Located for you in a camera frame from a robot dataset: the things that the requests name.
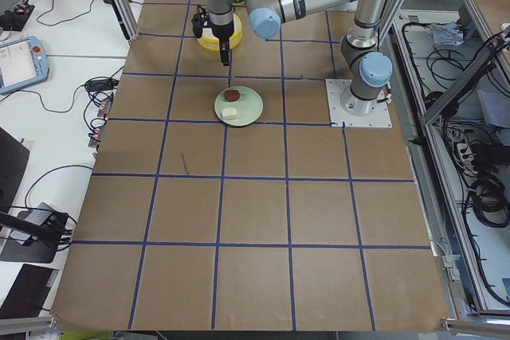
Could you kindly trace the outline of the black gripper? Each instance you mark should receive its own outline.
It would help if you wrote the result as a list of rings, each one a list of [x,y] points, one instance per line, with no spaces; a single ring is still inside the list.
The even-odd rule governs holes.
[[[230,65],[230,37],[233,35],[233,12],[215,14],[210,11],[210,28],[219,40],[218,52],[223,66]]]

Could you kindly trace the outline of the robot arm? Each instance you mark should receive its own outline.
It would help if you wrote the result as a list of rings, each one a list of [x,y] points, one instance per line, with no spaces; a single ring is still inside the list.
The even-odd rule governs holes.
[[[206,7],[197,8],[192,18],[193,32],[201,37],[203,29],[211,29],[218,39],[221,62],[225,66],[230,63],[233,7],[238,3],[244,4],[253,32],[265,40],[279,33],[284,23],[354,3],[353,24],[341,40],[341,53],[351,69],[352,81],[342,93],[340,105],[350,115],[372,113],[379,93],[393,72],[390,59],[376,50],[386,0],[206,0]]]

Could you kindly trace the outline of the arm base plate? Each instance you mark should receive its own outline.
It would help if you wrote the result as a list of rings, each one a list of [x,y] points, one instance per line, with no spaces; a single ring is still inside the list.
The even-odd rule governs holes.
[[[363,101],[351,93],[349,79],[326,79],[325,84],[333,127],[392,128],[388,101],[382,89],[375,100]]]

